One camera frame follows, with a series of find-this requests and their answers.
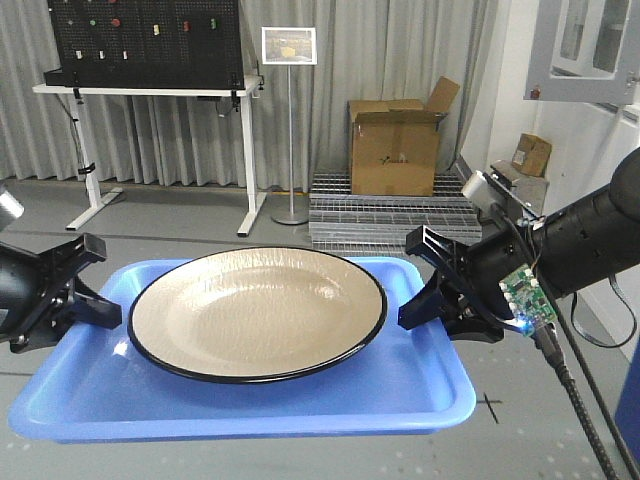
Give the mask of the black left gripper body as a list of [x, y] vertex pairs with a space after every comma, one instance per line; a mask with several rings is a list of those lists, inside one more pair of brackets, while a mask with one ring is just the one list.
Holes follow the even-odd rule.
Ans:
[[58, 315], [77, 273], [55, 269], [53, 248], [36, 254], [1, 244], [1, 341], [13, 353], [54, 346], [70, 328]]

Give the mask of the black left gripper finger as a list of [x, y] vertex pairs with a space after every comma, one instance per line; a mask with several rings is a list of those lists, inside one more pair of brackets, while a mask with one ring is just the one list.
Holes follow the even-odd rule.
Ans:
[[79, 273], [87, 266], [107, 259], [106, 242], [83, 233], [76, 239], [51, 250], [52, 264], [58, 272]]
[[115, 329], [122, 323], [122, 308], [94, 292], [80, 279], [73, 283], [71, 317], [75, 322]]

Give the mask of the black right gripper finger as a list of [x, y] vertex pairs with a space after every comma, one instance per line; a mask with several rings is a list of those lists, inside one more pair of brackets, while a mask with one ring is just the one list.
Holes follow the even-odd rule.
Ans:
[[440, 275], [434, 272], [424, 287], [407, 303], [399, 307], [398, 325], [414, 329], [443, 313], [445, 297], [440, 289]]
[[441, 268], [452, 258], [452, 241], [426, 225], [417, 227], [405, 237], [405, 253], [418, 256], [434, 268]]

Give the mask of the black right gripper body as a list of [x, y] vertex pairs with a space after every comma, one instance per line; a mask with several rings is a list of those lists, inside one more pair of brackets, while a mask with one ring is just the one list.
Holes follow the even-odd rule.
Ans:
[[503, 340], [505, 327], [500, 323], [512, 319], [513, 314], [499, 282], [517, 267], [533, 261], [522, 238], [505, 228], [471, 246], [434, 231], [429, 233], [429, 241], [439, 258], [464, 284], [459, 287], [441, 268], [434, 275], [449, 301], [441, 315], [449, 337], [484, 343]]

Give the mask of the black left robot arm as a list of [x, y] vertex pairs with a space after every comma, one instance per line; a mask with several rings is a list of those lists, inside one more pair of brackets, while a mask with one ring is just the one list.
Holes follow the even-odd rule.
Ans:
[[105, 329], [121, 325], [121, 306], [79, 278], [106, 258], [105, 241], [89, 233], [39, 254], [3, 243], [1, 341], [19, 354], [55, 346], [78, 322]]

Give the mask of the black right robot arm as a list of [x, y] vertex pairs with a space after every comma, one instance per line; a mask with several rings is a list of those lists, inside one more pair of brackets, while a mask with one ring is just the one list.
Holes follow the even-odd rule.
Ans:
[[548, 299], [562, 298], [639, 263], [639, 153], [618, 165], [610, 183], [527, 226], [526, 208], [486, 173], [463, 188], [497, 226], [487, 238], [465, 246], [426, 226], [406, 237], [405, 250], [435, 269], [423, 289], [401, 306], [398, 323], [411, 330], [440, 319], [453, 339], [487, 341], [505, 331], [526, 333], [500, 281], [522, 265], [531, 268]]

